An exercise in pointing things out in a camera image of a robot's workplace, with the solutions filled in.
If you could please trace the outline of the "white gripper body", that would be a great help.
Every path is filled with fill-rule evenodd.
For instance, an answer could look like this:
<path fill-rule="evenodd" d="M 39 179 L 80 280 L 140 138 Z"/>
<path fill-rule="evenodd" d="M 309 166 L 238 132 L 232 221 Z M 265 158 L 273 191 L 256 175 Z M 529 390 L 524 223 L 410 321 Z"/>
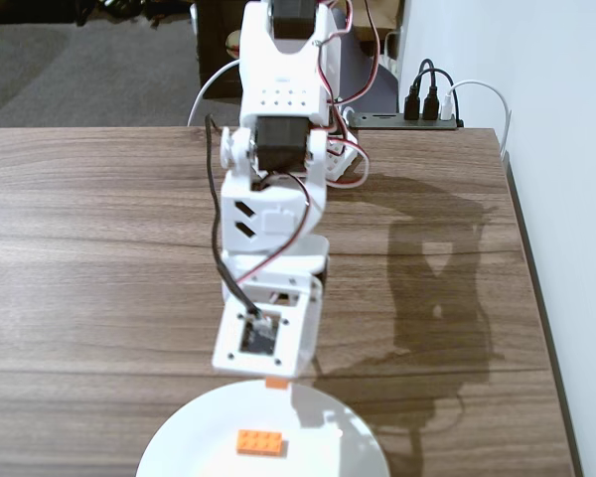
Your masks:
<path fill-rule="evenodd" d="M 249 299 L 257 303 L 297 303 L 305 293 L 320 302 L 329 264 L 329 241 L 321 236 L 251 238 L 223 241 L 222 260 Z"/>

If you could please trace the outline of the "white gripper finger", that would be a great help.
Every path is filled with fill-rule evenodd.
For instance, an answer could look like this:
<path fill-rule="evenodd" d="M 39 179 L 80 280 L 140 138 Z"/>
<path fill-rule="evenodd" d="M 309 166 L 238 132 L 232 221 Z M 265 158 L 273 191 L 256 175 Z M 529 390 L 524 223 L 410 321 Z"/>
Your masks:
<path fill-rule="evenodd" d="M 320 428 L 324 425 L 320 392 L 316 389 L 293 383 L 291 385 L 291 405 L 302 428 Z"/>

